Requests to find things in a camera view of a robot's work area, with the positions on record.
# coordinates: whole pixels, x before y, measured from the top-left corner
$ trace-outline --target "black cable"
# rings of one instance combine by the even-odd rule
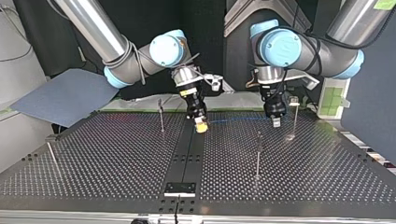
[[[311,36],[311,37],[314,37],[316,39],[320,39],[320,40],[326,41],[328,43],[334,44],[334,45],[336,45],[338,47],[345,48],[345,49],[365,49],[365,48],[373,45],[374,42],[377,41],[379,39],[379,37],[384,33],[384,31],[388,27],[388,24],[389,24],[390,20],[392,19],[392,16],[395,13],[395,10],[396,10],[396,7],[393,7],[392,11],[389,13],[389,15],[388,15],[387,19],[385,20],[384,24],[382,25],[381,29],[379,30],[379,32],[376,34],[376,36],[372,40],[368,41],[367,43],[358,45],[358,46],[351,46],[351,45],[348,45],[348,44],[344,44],[344,43],[341,43],[341,42],[339,42],[337,40],[331,39],[329,37],[326,38],[326,37],[316,36],[316,35],[312,35],[312,34],[307,34],[307,35]]]
[[[312,102],[312,105],[315,107],[315,109],[316,109],[317,112],[318,112],[318,111],[319,111],[319,110],[318,110],[318,106],[316,105],[315,101],[312,100],[312,97],[311,97],[311,95],[309,95],[308,90],[306,89],[305,86],[302,86],[302,87],[303,87],[303,89],[304,89],[304,91],[305,91],[305,95],[306,95],[306,96],[308,97],[308,99]]]
[[[295,28],[295,26],[296,26],[296,21],[297,21],[297,16],[298,16],[299,10],[300,10],[300,6],[297,4],[296,11],[294,12],[293,25],[291,26],[292,28]]]
[[[10,59],[0,60],[0,63],[10,62],[10,61],[15,61],[15,60],[21,59],[21,58],[25,57],[26,55],[28,55],[31,50],[32,50],[32,45],[29,47],[29,49],[26,51],[26,53],[22,54],[21,56],[18,56],[15,58],[10,58]]]
[[[276,97],[279,94],[280,89],[284,88],[284,84],[285,84],[285,80],[286,80],[286,76],[288,75],[288,72],[289,72],[289,70],[285,69],[285,72],[283,73],[282,81],[280,81],[280,83],[277,84],[276,92],[274,94],[272,94],[270,97],[268,97],[268,99],[265,99],[266,102],[274,99],[274,97]]]

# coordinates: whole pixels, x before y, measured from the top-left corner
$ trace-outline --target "robotic arm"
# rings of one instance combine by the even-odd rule
[[[195,121],[198,133],[206,132],[206,105],[201,95],[201,83],[203,79],[212,79],[210,84],[217,91],[219,83],[214,76],[201,75],[191,64],[187,38],[181,30],[159,35],[150,44],[137,49],[120,34],[97,0],[56,2],[102,57],[105,76],[112,86],[121,89],[139,80],[145,84],[145,77],[165,68],[174,69],[173,79],[187,102],[188,118]]]
[[[275,127],[280,125],[280,118],[286,114],[282,100],[284,81],[302,77],[305,86],[312,90],[318,83],[306,73],[337,79],[348,79],[358,74],[364,62],[361,49],[373,43],[368,42],[369,37],[388,18],[381,33],[394,12],[393,6],[379,7],[377,3],[380,1],[346,0],[326,38],[279,26],[277,20],[251,26],[250,39],[258,80],[262,84],[264,109]]]

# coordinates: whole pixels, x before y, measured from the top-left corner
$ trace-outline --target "table surface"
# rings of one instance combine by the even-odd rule
[[[396,176],[311,112],[293,140],[293,109],[277,129],[261,112],[210,112],[205,134],[163,115],[164,133],[158,113],[83,120],[0,174],[0,210],[396,219]],[[168,183],[195,197],[164,197]]]

